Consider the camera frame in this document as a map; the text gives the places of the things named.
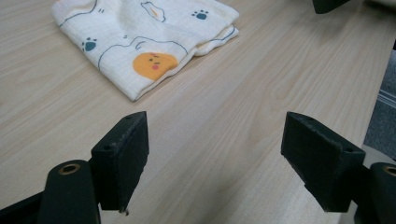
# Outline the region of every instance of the white towel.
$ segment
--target white towel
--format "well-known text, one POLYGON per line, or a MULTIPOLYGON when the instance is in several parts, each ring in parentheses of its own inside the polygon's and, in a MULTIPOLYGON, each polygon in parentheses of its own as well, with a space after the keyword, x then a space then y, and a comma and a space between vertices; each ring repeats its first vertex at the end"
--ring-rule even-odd
POLYGON ((135 101, 192 56, 238 35, 238 13, 215 0, 60 0, 61 30, 135 101))

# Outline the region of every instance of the wood grain surface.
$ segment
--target wood grain surface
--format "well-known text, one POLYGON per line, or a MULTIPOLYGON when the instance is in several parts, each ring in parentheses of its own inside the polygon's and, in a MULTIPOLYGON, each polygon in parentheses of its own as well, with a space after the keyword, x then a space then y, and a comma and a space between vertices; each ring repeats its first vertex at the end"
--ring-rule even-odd
POLYGON ((50 0, 0 2, 0 208, 43 190, 48 171, 148 112, 148 164, 130 215, 103 223, 337 223, 280 155, 287 111, 361 146, 396 16, 353 0, 220 0, 240 35, 133 103, 61 32, 50 0))

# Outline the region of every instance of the blue paw print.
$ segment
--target blue paw print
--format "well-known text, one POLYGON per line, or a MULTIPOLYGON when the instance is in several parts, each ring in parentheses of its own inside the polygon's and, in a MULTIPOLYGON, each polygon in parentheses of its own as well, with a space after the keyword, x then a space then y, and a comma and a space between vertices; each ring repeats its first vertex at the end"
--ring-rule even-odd
POLYGON ((208 11, 203 11, 203 10, 200 10, 199 12, 197 12, 197 11, 194 11, 194 13, 192 14, 192 16, 194 16, 194 17, 196 17, 196 18, 198 18, 198 19, 200 19, 200 20, 205 20, 206 19, 206 15, 208 14, 209 12, 208 11))
POLYGON ((91 39, 90 37, 87 38, 86 42, 82 42, 82 51, 91 51, 96 47, 96 40, 91 39))

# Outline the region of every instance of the orange cartoon face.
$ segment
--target orange cartoon face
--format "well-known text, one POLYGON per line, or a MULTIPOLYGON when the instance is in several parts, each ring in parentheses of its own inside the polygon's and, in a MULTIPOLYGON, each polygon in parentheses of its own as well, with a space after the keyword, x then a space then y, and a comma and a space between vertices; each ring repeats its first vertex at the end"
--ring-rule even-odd
POLYGON ((169 54, 142 53, 134 59, 133 67, 137 74, 155 81, 177 67, 177 60, 169 54))

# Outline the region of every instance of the gray carpet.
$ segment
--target gray carpet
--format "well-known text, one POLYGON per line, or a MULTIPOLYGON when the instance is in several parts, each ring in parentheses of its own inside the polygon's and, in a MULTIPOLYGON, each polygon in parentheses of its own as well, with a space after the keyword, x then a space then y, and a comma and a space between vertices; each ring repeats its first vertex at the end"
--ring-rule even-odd
POLYGON ((396 160, 396 50, 390 56, 364 145, 396 160))

